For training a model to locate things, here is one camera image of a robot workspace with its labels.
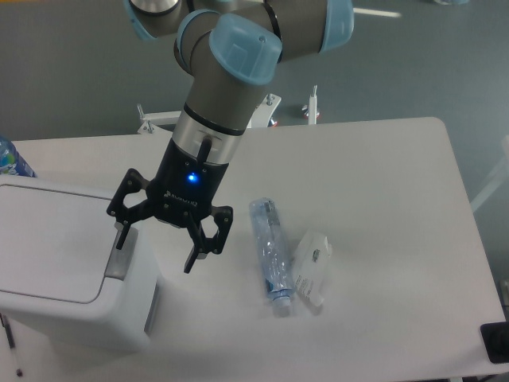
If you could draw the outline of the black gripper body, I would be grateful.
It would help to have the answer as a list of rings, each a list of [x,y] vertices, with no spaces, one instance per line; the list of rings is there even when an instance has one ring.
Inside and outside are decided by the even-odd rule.
[[[227,165],[208,162],[207,156],[211,152],[210,137],[202,139],[195,156],[171,140],[154,179],[146,187],[143,217],[153,216],[178,228],[187,228],[189,218],[195,224],[200,224],[208,216],[213,216],[221,224],[230,222],[229,206],[212,205]]]

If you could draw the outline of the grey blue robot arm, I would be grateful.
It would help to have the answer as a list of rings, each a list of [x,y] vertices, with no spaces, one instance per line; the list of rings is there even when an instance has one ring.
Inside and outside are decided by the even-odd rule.
[[[188,231],[185,264],[219,254],[233,222],[212,201],[279,63],[344,45],[354,29],[349,1],[127,1],[143,40],[174,35],[173,51],[193,82],[152,179],[126,172],[107,213],[117,248],[133,224],[153,217]]]

